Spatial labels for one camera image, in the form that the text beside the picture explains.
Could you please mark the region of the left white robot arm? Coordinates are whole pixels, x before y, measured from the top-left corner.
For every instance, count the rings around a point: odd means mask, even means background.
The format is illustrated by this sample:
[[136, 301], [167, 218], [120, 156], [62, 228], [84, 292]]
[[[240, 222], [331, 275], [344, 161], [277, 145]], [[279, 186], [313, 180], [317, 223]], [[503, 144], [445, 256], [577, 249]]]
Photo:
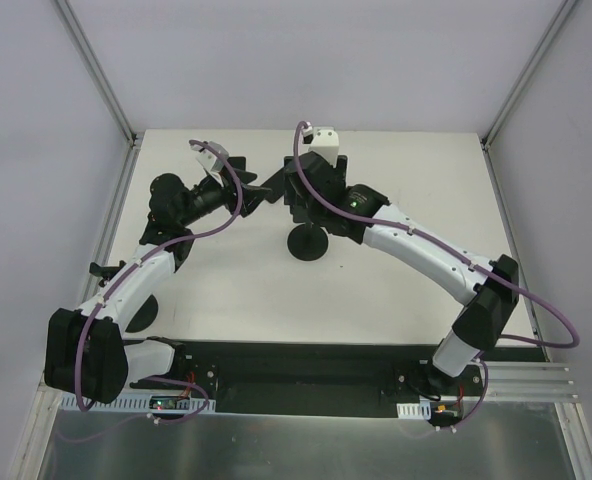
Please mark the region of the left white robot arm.
[[76, 396], [82, 410], [109, 404], [131, 383], [154, 377], [164, 388], [180, 387], [187, 377], [180, 342], [149, 337], [125, 344], [133, 326], [148, 327], [158, 313], [154, 290], [189, 257], [195, 234], [189, 226], [220, 207], [232, 216], [250, 215], [271, 195], [253, 185], [256, 174], [222, 168], [187, 188], [175, 174], [150, 185], [147, 224], [128, 261], [114, 267], [91, 264], [101, 290], [74, 310], [60, 308], [48, 324], [44, 381]]

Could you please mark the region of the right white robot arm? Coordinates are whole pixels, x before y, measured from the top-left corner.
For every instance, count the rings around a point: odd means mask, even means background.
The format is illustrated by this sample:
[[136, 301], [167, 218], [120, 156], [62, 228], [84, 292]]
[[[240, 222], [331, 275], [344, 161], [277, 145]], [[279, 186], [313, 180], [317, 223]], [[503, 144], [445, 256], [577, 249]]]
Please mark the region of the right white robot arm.
[[283, 176], [284, 199], [299, 226], [389, 254], [461, 305], [418, 375], [421, 386], [437, 394], [457, 388], [468, 364], [496, 346], [515, 310], [517, 262], [507, 255], [476, 255], [424, 231], [382, 193], [364, 184], [347, 185], [343, 169], [317, 153], [286, 157]]

